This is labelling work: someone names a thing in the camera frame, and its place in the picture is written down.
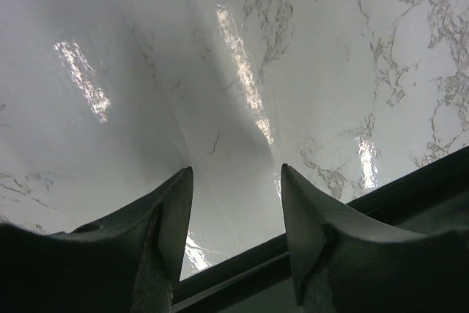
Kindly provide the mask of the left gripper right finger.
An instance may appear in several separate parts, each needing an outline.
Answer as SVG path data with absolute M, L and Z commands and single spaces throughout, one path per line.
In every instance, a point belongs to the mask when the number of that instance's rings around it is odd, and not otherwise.
M 281 200 L 297 303 L 305 312 L 466 312 L 468 231 L 432 235 L 373 219 L 289 165 Z

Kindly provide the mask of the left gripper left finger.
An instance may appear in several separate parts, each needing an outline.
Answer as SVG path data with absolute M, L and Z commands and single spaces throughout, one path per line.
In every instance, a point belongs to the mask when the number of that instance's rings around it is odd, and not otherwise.
M 180 280 L 193 170 L 72 232 L 1 224 L 3 312 L 168 312 Z

